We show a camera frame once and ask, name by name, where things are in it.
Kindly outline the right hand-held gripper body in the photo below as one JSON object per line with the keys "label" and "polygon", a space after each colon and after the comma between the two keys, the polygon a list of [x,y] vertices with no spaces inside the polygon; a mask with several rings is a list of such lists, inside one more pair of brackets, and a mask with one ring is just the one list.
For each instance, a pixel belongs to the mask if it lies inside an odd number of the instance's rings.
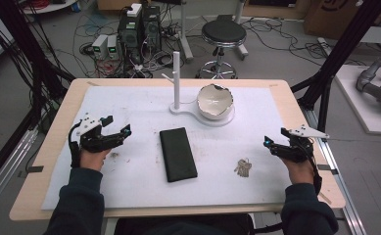
{"label": "right hand-held gripper body", "polygon": [[278,158],[288,160],[293,163],[309,161],[313,157],[313,143],[311,142],[311,138],[329,137],[328,134],[304,124],[297,128],[287,130],[291,133],[291,138],[288,138],[289,145],[285,146],[274,142],[275,148],[269,150],[269,152],[273,156],[277,156]]}

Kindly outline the black wallet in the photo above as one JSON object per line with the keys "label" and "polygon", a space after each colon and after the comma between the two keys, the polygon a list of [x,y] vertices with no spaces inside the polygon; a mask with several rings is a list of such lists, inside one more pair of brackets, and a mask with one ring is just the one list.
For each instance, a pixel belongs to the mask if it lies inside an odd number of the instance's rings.
{"label": "black wallet", "polygon": [[184,127],[160,132],[168,182],[196,178],[198,171]]}

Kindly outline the white jagged-rim bowl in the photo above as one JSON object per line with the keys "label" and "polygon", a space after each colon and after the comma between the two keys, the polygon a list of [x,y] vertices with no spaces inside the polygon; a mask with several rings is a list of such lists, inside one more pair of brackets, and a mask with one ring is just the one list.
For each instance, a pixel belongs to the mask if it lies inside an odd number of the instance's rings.
{"label": "white jagged-rim bowl", "polygon": [[207,119],[220,120],[226,118],[233,108],[231,91],[219,84],[202,87],[197,96],[200,114]]}

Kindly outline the white key stand with tray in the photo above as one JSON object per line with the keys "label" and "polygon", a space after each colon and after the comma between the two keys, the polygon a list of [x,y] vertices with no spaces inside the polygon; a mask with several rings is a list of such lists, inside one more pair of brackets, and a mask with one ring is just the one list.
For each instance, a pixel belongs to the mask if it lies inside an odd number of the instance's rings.
{"label": "white key stand with tray", "polygon": [[172,77],[168,77],[164,73],[162,77],[166,78],[173,84],[173,102],[169,105],[169,110],[174,115],[190,115],[194,117],[199,123],[211,126],[211,127],[221,127],[229,124],[233,121],[235,117],[235,107],[233,99],[233,108],[230,114],[224,119],[211,120],[203,117],[198,109],[197,96],[194,101],[183,103],[180,101],[180,53],[174,51],[172,55],[173,69]]}

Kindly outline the person's right hand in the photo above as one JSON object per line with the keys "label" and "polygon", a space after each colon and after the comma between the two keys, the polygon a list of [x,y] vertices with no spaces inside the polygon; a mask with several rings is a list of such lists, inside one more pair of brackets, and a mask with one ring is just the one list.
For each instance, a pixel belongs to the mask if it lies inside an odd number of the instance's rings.
{"label": "person's right hand", "polygon": [[292,184],[313,183],[314,172],[310,162],[293,163],[284,159],[282,159],[282,162],[288,169],[289,178]]}

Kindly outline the white table mat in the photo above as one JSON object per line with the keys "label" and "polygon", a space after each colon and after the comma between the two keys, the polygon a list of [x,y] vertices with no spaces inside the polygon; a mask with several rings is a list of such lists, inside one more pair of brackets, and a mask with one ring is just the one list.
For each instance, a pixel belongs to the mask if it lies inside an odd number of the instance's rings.
{"label": "white table mat", "polygon": [[[290,181],[283,163],[263,145],[265,136],[285,142],[283,125],[267,88],[234,87],[235,117],[221,127],[199,123],[169,110],[167,87],[94,86],[87,89],[78,118],[86,113],[114,121],[104,134],[126,125],[132,134],[113,149],[102,168],[101,192],[108,209],[280,204]],[[160,131],[184,127],[198,176],[168,182]],[[235,171],[241,159],[252,164],[248,177]]]}

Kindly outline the grey power supply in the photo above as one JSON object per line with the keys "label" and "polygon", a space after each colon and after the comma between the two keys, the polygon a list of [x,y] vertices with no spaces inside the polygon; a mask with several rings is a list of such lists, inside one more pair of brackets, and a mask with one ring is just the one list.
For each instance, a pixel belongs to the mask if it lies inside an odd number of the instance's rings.
{"label": "grey power supply", "polygon": [[97,60],[104,60],[108,55],[108,36],[106,34],[99,35],[92,43],[94,56]]}
{"label": "grey power supply", "polygon": [[114,34],[108,36],[107,49],[109,58],[111,60],[119,59],[118,38]]}

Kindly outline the black computer tower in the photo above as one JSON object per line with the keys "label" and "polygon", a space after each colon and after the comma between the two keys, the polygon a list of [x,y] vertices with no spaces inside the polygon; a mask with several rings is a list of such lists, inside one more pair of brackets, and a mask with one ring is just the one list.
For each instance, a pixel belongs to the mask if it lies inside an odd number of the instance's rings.
{"label": "black computer tower", "polygon": [[118,33],[124,60],[131,64],[141,64],[143,61],[141,55],[143,42],[141,16],[129,17],[127,13],[122,14],[119,20]]}
{"label": "black computer tower", "polygon": [[147,48],[152,52],[162,49],[161,46],[161,10],[159,6],[146,6],[143,11],[144,36]]}

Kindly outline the white power strip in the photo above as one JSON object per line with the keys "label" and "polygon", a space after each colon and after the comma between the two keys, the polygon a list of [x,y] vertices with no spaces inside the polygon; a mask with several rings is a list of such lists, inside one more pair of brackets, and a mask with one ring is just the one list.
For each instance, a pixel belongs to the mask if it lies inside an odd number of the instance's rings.
{"label": "white power strip", "polygon": [[331,49],[330,45],[326,42],[326,40],[322,37],[318,37],[317,42],[320,45],[320,47],[322,48],[322,50],[324,51],[325,55],[329,56],[332,52],[332,49]]}

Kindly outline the person's dark clothing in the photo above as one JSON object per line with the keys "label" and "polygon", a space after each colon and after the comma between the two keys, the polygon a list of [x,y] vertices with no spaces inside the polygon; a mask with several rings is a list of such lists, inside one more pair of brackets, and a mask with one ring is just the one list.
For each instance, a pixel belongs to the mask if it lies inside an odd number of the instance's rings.
{"label": "person's dark clothing", "polygon": [[255,235],[246,213],[120,218],[115,235]]}

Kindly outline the white box on tower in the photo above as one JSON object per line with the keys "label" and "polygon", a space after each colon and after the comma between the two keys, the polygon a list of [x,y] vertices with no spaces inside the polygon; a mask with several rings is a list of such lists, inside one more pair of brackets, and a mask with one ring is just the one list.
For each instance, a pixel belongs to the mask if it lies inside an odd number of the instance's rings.
{"label": "white box on tower", "polygon": [[132,18],[137,18],[139,16],[139,14],[141,13],[141,10],[142,10],[142,5],[139,4],[139,3],[133,3],[128,11],[126,12],[126,14],[129,16],[129,17],[132,17]]}

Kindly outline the black round stool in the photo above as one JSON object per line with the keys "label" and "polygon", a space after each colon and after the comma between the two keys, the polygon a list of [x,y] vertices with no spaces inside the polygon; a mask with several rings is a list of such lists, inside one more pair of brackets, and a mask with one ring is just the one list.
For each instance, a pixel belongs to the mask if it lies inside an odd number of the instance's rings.
{"label": "black round stool", "polygon": [[238,24],[233,20],[214,20],[202,27],[202,38],[214,46],[215,59],[205,63],[196,73],[196,78],[237,78],[237,71],[223,60],[225,48],[236,48]]}

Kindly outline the large cardboard box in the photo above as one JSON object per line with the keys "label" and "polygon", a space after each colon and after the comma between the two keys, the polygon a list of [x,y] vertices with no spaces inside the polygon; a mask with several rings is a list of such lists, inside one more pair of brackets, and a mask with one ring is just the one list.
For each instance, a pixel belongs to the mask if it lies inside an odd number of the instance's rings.
{"label": "large cardboard box", "polygon": [[[304,33],[339,39],[363,2],[364,0],[312,0],[304,19]],[[381,25],[381,13],[372,25]]]}

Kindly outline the aluminium rail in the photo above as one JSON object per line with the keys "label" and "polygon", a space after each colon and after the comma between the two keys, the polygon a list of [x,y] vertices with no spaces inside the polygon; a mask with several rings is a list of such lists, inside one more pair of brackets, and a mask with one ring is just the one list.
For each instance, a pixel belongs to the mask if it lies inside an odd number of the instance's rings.
{"label": "aluminium rail", "polygon": [[330,171],[320,170],[322,186],[319,199],[325,201],[332,209],[341,212],[344,222],[351,235],[366,235],[347,185],[342,177],[334,155],[328,144],[328,138],[313,138],[314,156],[317,165],[330,165],[336,168],[339,174],[333,175]]}
{"label": "aluminium rail", "polygon": [[38,136],[38,128],[27,130],[19,139],[16,147],[8,155],[5,163],[0,167],[0,195],[10,182],[13,174],[22,163]]}

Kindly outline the black frame post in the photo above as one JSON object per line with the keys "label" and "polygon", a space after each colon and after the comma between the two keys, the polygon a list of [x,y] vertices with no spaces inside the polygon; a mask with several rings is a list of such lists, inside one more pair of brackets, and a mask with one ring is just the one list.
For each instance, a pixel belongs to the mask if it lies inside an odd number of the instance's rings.
{"label": "black frame post", "polygon": [[315,102],[320,100],[316,127],[320,135],[316,135],[316,138],[329,138],[329,135],[325,133],[325,126],[331,83],[335,75],[380,14],[381,0],[363,0],[357,14],[352,18],[320,69],[310,78],[291,87],[293,93],[306,89],[305,94],[298,99],[299,106],[306,112],[312,111]]}
{"label": "black frame post", "polygon": [[63,86],[61,78],[72,82],[75,77],[71,73],[61,70],[46,58],[27,25],[17,0],[0,0],[0,20],[28,59],[31,67],[29,74],[32,78],[32,82],[29,82],[21,67],[18,52],[0,35],[0,46],[12,59],[20,76],[31,91],[31,109],[0,151],[1,169],[5,161],[9,159],[11,151],[17,146],[17,141],[23,137],[24,132],[40,121],[41,108],[49,100],[58,100],[66,95],[68,89]]}

